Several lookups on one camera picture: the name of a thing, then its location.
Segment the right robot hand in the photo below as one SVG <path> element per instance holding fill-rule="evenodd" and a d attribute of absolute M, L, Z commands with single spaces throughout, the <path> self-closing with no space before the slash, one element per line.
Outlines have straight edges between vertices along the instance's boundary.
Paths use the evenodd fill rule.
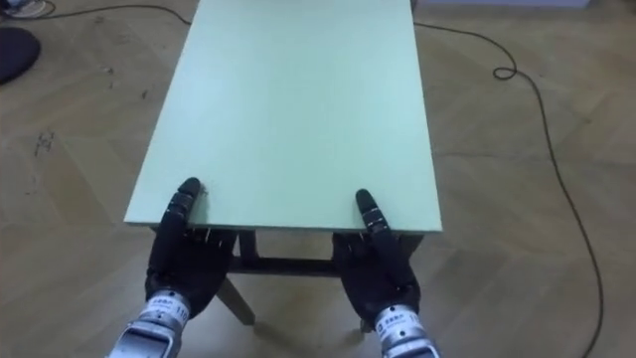
<path fill-rule="evenodd" d="M 418 313 L 420 285 L 388 219 L 368 190 L 357 191 L 356 203 L 365 230 L 332 236 L 332 262 L 354 311 L 369 325 L 395 305 Z"/>

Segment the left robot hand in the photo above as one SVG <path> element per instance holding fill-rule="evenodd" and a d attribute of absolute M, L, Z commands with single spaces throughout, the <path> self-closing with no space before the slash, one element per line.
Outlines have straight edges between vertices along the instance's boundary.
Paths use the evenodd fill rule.
<path fill-rule="evenodd" d="M 199 179 L 186 179 L 170 199 L 155 231 L 146 279 L 145 297 L 173 290 L 195 318 L 210 304 L 225 281 L 238 233 L 194 228 L 190 216 L 202 192 Z"/>

